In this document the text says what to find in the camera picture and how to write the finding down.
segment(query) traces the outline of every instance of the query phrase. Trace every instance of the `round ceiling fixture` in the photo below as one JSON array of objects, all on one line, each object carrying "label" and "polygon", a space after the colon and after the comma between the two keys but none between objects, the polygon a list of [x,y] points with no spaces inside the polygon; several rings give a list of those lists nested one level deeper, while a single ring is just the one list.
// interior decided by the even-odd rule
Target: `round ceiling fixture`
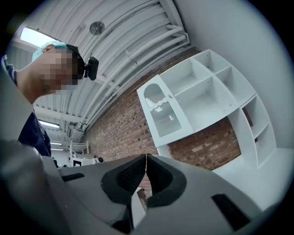
[{"label": "round ceiling fixture", "polygon": [[100,35],[105,30],[105,25],[101,21],[96,21],[90,26],[90,33],[93,35]]}]

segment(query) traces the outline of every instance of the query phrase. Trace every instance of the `blue hair cap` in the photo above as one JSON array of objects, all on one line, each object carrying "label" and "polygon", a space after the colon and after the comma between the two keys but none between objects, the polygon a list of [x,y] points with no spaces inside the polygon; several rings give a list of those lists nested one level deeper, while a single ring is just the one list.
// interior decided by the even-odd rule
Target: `blue hair cap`
[{"label": "blue hair cap", "polygon": [[54,40],[54,41],[50,41],[50,42],[47,42],[45,43],[44,45],[42,45],[38,50],[36,50],[33,54],[33,57],[32,57],[32,62],[37,59],[41,54],[42,54],[42,50],[50,45],[50,44],[53,44],[55,48],[66,48],[68,49],[68,47],[66,46],[66,44],[64,42],[61,42],[61,41],[58,41],[58,40]]}]

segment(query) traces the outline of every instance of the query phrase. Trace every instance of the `white ceiling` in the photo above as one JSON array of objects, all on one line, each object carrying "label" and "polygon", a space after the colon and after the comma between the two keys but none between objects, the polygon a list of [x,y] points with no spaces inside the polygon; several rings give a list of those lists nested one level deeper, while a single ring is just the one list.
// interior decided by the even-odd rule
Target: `white ceiling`
[{"label": "white ceiling", "polygon": [[[98,36],[89,31],[96,21],[105,24],[105,30]],[[90,56],[99,60],[95,81],[85,78],[74,91],[47,95],[34,103],[38,119],[60,125],[59,130],[45,126],[50,139],[66,145],[70,140],[80,140],[87,126],[102,114],[111,94],[119,95],[119,91],[132,84],[138,71],[188,44],[188,36],[181,30],[142,49],[156,37],[173,30],[167,28],[171,24],[182,27],[171,0],[50,0],[18,29],[7,49],[7,58],[17,70],[31,62],[37,48],[19,39],[22,28],[30,27],[77,46],[85,62]],[[179,39],[176,43],[163,46],[176,38]],[[138,50],[143,52],[128,59],[128,54]]]}]

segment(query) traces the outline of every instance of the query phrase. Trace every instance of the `ear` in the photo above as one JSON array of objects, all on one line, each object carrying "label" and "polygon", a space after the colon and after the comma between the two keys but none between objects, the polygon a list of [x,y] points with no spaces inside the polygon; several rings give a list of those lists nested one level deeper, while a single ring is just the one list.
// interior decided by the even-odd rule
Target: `ear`
[{"label": "ear", "polygon": [[49,45],[47,45],[47,46],[42,50],[42,52],[45,53],[45,52],[47,52],[47,51],[49,51],[49,50],[52,50],[53,48],[54,48],[54,45],[53,45],[53,44],[49,44]]}]

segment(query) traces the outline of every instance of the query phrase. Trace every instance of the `brick wall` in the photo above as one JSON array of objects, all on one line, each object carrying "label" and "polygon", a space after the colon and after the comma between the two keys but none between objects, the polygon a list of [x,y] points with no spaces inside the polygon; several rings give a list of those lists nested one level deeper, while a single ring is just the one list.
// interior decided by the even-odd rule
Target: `brick wall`
[{"label": "brick wall", "polygon": [[208,170],[214,170],[241,154],[227,117],[195,134],[170,143],[169,149],[174,159]]},{"label": "brick wall", "polygon": [[[197,53],[199,50],[195,48],[182,52],[127,89],[83,137],[82,142],[89,141],[91,153],[103,157],[105,161],[141,153],[158,154],[136,90],[156,74],[163,73]],[[174,159],[207,169],[216,168],[240,153],[236,136],[226,118],[170,144],[170,151]],[[146,198],[152,195],[146,175],[140,187]]]}]

